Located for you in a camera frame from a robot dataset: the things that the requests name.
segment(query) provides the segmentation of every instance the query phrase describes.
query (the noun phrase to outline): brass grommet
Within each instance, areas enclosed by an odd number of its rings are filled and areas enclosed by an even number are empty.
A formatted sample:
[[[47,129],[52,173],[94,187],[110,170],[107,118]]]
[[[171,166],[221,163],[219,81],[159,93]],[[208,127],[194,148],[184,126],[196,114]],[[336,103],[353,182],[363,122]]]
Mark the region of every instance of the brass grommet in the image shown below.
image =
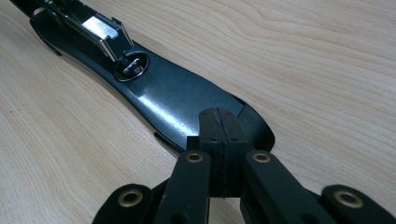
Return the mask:
[[[253,155],[253,160],[257,162],[266,163],[271,160],[271,158],[263,153],[256,153]]]
[[[122,207],[132,207],[139,204],[143,199],[143,194],[140,190],[129,189],[124,191],[119,197],[119,204]]]
[[[346,191],[338,190],[334,193],[334,198],[341,204],[351,208],[363,207],[363,201],[355,194]]]
[[[204,159],[204,157],[198,153],[191,153],[191,154],[187,155],[187,161],[189,161],[189,162],[200,162],[203,159]]]

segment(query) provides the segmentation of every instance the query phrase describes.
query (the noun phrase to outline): wood grain surface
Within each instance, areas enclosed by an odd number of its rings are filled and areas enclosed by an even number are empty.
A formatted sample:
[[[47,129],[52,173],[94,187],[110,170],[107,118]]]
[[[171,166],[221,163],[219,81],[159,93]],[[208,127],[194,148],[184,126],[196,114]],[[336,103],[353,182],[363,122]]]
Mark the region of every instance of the wood grain surface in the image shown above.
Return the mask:
[[[396,1],[84,1],[132,39],[252,105],[316,193],[344,184],[396,215]],[[0,2],[1,223],[91,223],[109,194],[175,164],[101,78]],[[211,200],[210,223],[242,223]]]

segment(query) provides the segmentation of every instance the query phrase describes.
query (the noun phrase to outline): wooden table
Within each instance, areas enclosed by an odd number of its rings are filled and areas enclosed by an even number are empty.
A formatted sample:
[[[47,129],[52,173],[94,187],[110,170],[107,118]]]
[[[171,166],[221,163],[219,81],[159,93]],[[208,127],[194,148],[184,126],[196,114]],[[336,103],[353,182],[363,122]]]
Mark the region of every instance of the wooden table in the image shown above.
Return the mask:
[[[252,105],[307,189],[359,189],[396,215],[396,1],[85,1],[133,40]],[[2,1],[1,223],[91,223],[175,157],[101,78],[57,57]],[[241,223],[211,200],[210,223]]]

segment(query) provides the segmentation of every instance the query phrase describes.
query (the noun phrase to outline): round hole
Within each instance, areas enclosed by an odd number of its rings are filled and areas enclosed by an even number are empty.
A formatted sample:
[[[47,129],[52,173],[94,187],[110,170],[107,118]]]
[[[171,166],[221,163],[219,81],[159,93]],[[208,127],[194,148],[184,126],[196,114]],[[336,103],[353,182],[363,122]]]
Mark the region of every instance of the round hole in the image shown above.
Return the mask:
[[[33,12],[33,15],[34,15],[34,16],[37,16],[38,13],[40,13],[40,12],[42,12],[42,11],[44,11],[44,10],[46,10],[46,9],[44,9],[43,7],[39,7],[39,8],[37,8],[37,9]]]
[[[124,191],[119,197],[119,204],[122,207],[132,207],[139,204],[143,199],[143,194],[137,189]]]
[[[338,190],[334,193],[334,198],[341,204],[351,208],[363,207],[363,201],[355,194],[346,191]]]
[[[319,224],[318,218],[311,214],[301,214],[300,219],[305,224]]]
[[[189,162],[199,162],[202,161],[204,158],[198,153],[191,153],[187,155],[187,160]]]
[[[265,154],[262,153],[256,153],[253,155],[253,159],[257,162],[268,162],[271,160],[271,158]]]
[[[172,224],[187,224],[188,217],[185,213],[176,213],[171,217]]]

